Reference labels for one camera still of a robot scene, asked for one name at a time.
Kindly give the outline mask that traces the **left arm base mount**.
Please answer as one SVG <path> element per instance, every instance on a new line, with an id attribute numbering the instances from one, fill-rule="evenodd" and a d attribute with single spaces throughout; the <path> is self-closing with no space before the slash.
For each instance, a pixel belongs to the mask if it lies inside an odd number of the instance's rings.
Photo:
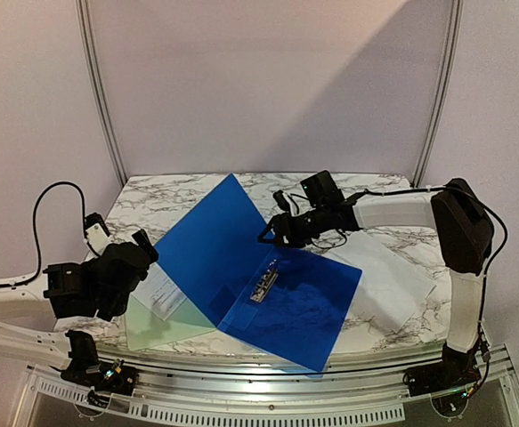
<path id="1" fill-rule="evenodd" d="M 138 370 L 122 359 L 101 361 L 91 335 L 69 330 L 69 365 L 62 369 L 61 379 L 67 383 L 87 387 L 88 405 L 105 409 L 112 395 L 132 397 Z"/>

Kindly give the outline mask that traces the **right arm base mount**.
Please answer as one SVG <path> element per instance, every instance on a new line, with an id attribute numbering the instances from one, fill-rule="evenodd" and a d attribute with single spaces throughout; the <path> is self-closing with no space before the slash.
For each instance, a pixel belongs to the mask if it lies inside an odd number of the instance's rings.
<path id="1" fill-rule="evenodd" d="M 430 395 L 438 415 L 458 417 L 482 388 L 491 363 L 490 345 L 479 340 L 467 353 L 442 347 L 442 360 L 408 368 L 402 377 L 410 396 Z"/>

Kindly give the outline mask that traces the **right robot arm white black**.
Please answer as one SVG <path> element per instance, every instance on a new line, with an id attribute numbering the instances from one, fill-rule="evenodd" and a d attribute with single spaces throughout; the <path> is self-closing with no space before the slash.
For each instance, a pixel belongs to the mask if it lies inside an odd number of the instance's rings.
<path id="1" fill-rule="evenodd" d="M 257 237 L 259 243 L 303 248 L 330 230 L 424 227 L 436 232 L 450 272 L 451 307 L 442 350 L 444 361 L 435 367 L 434 379 L 443 388 L 454 387 L 467 376 L 468 361 L 481 345 L 494 214 L 461 178 L 431 189 L 365 189 L 350 197 L 344 196 L 327 170 L 302 180 L 300 185 L 310 210 L 292 214 L 282 191 L 275 192 L 273 197 L 282 212 L 267 222 Z"/>

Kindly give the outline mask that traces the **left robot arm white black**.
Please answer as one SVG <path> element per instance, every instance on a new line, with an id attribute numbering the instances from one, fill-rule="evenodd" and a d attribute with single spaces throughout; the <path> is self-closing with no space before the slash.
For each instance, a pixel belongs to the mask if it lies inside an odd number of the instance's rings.
<path id="1" fill-rule="evenodd" d="M 47 266 L 36 276 L 0 279 L 0 356 L 25 359 L 60 370 L 71 367 L 88 386 L 106 379 L 94 339 L 81 331 L 54 334 L 8 326 L 8 318 L 52 314 L 111 321 L 126 312 L 130 294 L 149 275 L 158 252 L 145 230 L 114 243 L 98 213 L 84 219 L 85 243 L 93 258 Z"/>

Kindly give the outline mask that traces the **metal folder clip mechanism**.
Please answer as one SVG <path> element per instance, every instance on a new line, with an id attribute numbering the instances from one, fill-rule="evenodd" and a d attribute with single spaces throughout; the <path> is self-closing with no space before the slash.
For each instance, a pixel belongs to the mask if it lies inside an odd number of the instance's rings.
<path id="1" fill-rule="evenodd" d="M 260 275 L 250 295 L 252 302 L 261 303 L 272 289 L 279 276 L 279 260 L 272 259 L 260 269 Z"/>

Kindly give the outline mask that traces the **blue file folder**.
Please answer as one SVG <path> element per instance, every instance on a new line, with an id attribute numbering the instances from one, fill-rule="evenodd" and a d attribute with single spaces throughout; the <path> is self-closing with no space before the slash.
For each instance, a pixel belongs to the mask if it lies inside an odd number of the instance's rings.
<path id="1" fill-rule="evenodd" d="M 227 335 L 313 372 L 324 370 L 362 271 L 300 249 L 257 242 L 266 222 L 232 174 L 155 245 L 158 265 Z M 279 260 L 261 303 L 260 269 Z"/>

